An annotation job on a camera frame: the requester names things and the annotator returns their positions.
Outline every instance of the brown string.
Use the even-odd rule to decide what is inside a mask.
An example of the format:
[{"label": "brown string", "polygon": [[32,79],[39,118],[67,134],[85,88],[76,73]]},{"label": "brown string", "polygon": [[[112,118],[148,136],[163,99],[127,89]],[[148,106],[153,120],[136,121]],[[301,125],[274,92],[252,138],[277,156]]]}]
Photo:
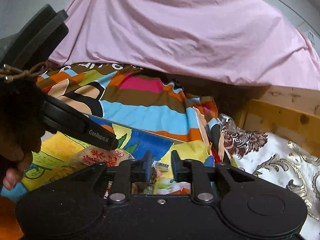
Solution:
[{"label": "brown string", "polygon": [[4,67],[0,69],[0,78],[4,78],[4,82],[11,83],[17,79],[23,78],[36,78],[46,72],[48,68],[45,65],[45,62],[40,62],[34,65],[30,70],[21,70],[4,64]]}]

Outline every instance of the white and brown patterned cloth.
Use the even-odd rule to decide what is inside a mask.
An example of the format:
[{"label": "white and brown patterned cloth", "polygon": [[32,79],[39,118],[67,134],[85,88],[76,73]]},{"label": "white and brown patterned cloth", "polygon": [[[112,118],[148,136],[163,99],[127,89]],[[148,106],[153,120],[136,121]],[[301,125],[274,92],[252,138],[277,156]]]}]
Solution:
[{"label": "white and brown patterned cloth", "polygon": [[301,230],[306,240],[320,240],[320,159],[272,133],[247,132],[221,114],[224,147],[238,167],[298,194],[308,207]]}]

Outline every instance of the striped blanket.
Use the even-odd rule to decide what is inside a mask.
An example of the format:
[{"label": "striped blanket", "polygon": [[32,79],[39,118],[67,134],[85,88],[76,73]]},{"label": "striped blanket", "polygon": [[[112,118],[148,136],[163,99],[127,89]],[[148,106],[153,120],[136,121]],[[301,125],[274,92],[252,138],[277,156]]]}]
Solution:
[{"label": "striped blanket", "polygon": [[203,117],[206,122],[217,118],[213,98],[186,94],[148,71],[128,64],[78,63],[48,71],[37,85],[84,113],[184,142],[207,140]]}]

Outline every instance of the metal screw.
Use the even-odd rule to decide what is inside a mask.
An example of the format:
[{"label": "metal screw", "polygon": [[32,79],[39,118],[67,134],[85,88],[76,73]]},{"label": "metal screw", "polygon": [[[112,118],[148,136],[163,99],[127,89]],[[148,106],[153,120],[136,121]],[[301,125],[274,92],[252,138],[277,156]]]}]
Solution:
[{"label": "metal screw", "polygon": [[164,199],[159,199],[159,200],[158,200],[158,203],[161,204],[161,205],[165,204],[165,202],[166,202],[166,201],[165,201]]},{"label": "metal screw", "polygon": [[210,193],[200,193],[198,199],[202,201],[210,201],[213,199],[213,196]]},{"label": "metal screw", "polygon": [[122,193],[113,193],[110,195],[110,199],[116,202],[125,200],[125,195]]}]

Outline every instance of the pink bedsheet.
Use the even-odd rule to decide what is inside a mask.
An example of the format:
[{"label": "pink bedsheet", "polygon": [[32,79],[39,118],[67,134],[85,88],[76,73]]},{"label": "pink bedsheet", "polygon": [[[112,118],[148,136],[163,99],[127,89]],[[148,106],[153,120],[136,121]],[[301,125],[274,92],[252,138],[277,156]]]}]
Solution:
[{"label": "pink bedsheet", "polygon": [[319,90],[320,61],[262,0],[72,0],[68,36],[50,57],[130,63],[236,85]]}]

